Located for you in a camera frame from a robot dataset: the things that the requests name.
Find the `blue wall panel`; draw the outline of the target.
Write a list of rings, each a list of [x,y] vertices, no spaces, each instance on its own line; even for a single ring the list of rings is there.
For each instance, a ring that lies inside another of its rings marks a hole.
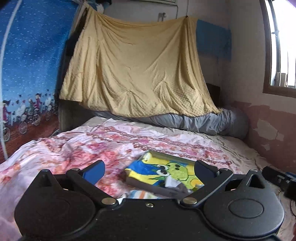
[[[199,52],[231,60],[232,35],[229,29],[197,20],[196,40]]]

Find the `grey tray cartoon liner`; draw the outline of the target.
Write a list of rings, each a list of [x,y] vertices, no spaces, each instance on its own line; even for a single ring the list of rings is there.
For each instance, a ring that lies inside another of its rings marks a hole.
[[[199,190],[204,184],[196,176],[194,164],[192,160],[149,150],[125,168],[125,181],[137,189],[168,198],[182,199],[189,194],[166,188],[165,179],[171,176],[181,181],[192,192]]]

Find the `yellow dotted hanging blanket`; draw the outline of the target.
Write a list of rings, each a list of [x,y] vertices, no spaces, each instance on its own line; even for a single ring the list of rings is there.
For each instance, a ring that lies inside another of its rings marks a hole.
[[[218,114],[202,73],[196,27],[189,16],[135,23],[87,6],[60,99],[130,118]]]

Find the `grey rolled quilt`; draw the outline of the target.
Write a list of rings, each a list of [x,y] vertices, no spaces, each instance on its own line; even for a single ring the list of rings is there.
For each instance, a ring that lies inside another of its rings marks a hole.
[[[247,136],[249,129],[247,115],[236,108],[223,108],[218,114],[209,113],[197,117],[168,113],[143,118],[128,118],[112,114],[110,111],[93,111],[93,114],[102,118],[135,121],[163,128],[176,128],[179,130],[204,133],[212,136],[230,136],[241,140]]]

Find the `wooden framed window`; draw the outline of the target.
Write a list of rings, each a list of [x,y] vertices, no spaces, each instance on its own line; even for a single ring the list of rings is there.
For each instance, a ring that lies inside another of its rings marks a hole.
[[[263,93],[295,98],[295,1],[260,1],[265,37]]]

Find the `blue bicycle print curtain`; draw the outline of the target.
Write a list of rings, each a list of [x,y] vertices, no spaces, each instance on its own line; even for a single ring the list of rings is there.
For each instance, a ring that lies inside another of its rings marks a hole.
[[[77,7],[1,1],[1,161],[59,127],[57,85]]]

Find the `pink floral bed sheet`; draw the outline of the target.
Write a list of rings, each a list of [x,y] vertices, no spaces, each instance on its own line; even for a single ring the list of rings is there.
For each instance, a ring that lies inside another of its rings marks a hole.
[[[24,144],[1,164],[1,240],[20,238],[15,207],[42,169],[64,174],[102,160],[106,172],[97,187],[120,198],[131,192],[123,181],[125,168],[148,150],[202,160],[240,174],[267,165],[257,151],[237,138],[94,117],[71,131]]]

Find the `striped colourful towel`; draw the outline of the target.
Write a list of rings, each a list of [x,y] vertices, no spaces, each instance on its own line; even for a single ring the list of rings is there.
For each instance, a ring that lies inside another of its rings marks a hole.
[[[118,200],[123,199],[162,199],[162,197],[144,190],[131,190],[118,198]]]

